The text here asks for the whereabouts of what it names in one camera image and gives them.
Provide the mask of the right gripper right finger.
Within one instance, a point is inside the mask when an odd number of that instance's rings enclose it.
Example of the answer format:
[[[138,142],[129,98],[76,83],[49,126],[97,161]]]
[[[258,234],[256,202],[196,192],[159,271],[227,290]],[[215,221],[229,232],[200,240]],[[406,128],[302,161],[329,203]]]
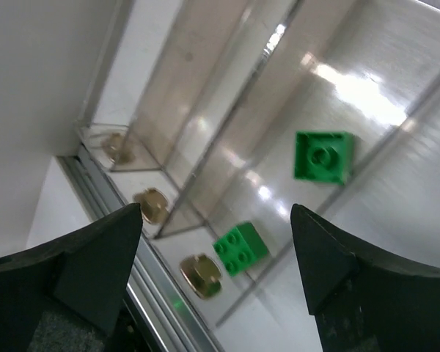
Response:
[[[324,351],[440,351],[440,268],[363,241],[303,205],[292,206],[291,228]]]

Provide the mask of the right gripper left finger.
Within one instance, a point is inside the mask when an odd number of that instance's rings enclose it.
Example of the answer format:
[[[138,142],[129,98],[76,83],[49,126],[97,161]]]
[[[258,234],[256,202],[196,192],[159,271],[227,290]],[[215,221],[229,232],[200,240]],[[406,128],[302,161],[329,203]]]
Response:
[[[103,351],[141,232],[140,207],[133,203],[0,257],[0,351]]]

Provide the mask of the small green lego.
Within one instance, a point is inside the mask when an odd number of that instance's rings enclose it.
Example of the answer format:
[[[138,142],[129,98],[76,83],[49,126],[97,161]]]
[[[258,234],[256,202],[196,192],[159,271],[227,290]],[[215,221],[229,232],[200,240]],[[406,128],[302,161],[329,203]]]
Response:
[[[230,276],[249,270],[269,253],[266,244],[249,221],[230,229],[213,244],[213,250]]]

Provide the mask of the green square lego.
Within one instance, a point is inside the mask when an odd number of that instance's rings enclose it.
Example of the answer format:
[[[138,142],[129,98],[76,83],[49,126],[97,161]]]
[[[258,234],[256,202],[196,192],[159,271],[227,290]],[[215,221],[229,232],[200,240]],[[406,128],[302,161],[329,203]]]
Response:
[[[351,175],[354,142],[345,131],[297,131],[294,178],[344,185]]]

